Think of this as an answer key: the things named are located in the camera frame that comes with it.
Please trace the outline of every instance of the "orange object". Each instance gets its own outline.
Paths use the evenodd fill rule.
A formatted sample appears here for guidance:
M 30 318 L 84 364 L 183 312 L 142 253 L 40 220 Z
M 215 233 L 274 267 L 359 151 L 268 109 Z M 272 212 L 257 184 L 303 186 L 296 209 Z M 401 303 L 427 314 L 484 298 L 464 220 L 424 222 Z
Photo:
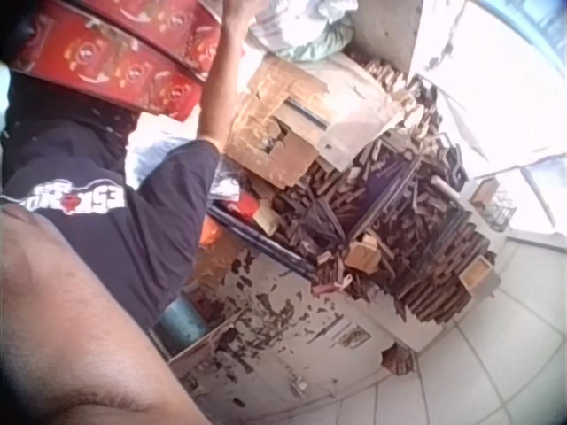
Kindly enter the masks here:
M 222 236 L 222 227 L 208 215 L 203 221 L 203 230 L 198 243 L 202 246 L 210 246 Z
M 237 201 L 222 202 L 229 212 L 247 222 L 252 221 L 254 214 L 260 209 L 260 201 L 244 190 L 240 190 L 240 199 Z

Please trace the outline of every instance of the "pile of wood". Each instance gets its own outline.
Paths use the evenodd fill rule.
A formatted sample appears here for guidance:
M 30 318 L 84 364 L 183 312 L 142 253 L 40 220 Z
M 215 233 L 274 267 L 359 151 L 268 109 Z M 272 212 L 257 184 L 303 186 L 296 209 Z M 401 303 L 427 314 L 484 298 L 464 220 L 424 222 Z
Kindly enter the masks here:
M 488 248 L 470 215 L 431 184 L 448 174 L 451 167 L 439 174 L 422 153 L 379 138 L 344 172 L 315 162 L 280 192 L 272 237 L 316 265 L 314 294 L 339 290 L 369 301 L 377 285 L 402 319 L 407 307 L 421 321 L 446 322 L 470 300 L 459 273 Z
M 437 88 L 415 76 L 408 81 L 408 76 L 396 70 L 391 64 L 375 59 L 365 66 L 388 94 L 407 91 L 412 98 L 407 102 L 404 120 L 400 127 L 406 128 L 417 141 L 439 133 L 442 117 L 437 111 Z

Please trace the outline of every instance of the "blue container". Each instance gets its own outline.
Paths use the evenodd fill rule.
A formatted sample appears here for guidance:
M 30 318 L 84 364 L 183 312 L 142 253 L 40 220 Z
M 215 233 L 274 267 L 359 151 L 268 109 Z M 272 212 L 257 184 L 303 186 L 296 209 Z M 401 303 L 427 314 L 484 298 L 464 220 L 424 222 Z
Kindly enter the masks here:
M 197 310 L 178 297 L 166 308 L 154 331 L 166 350 L 175 356 L 205 336 L 207 326 Z

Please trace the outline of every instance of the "metal pipe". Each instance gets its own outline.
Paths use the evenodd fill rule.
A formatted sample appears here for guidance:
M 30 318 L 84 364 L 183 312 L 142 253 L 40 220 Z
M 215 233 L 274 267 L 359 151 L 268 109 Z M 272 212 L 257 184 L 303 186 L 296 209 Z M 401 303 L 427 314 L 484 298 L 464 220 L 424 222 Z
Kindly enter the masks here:
M 272 241 L 246 223 L 224 212 L 216 205 L 209 205 L 208 213 L 225 228 L 258 251 L 268 255 L 305 279 L 312 280 L 314 278 L 315 268 L 299 255 L 286 250 L 279 243 Z

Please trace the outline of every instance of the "red object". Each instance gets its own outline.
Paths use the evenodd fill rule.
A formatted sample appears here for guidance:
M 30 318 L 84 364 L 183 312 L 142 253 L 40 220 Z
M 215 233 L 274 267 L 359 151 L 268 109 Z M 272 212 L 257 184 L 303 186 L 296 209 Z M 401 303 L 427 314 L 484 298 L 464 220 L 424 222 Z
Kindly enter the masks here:
M 198 0 L 82 0 L 86 8 L 175 57 L 205 78 L 221 26 Z
M 252 221 L 254 214 L 260 209 L 260 202 L 250 193 L 241 190 L 240 199 L 237 201 L 223 201 L 231 212 L 244 221 Z
M 200 84 L 173 60 L 68 4 L 46 2 L 35 30 L 16 71 L 181 121 L 200 99 Z
M 217 224 L 215 220 L 205 216 L 203 221 L 203 229 L 201 230 L 201 237 L 198 241 L 199 245 L 208 246 L 215 243 L 219 237 L 222 236 L 222 227 Z

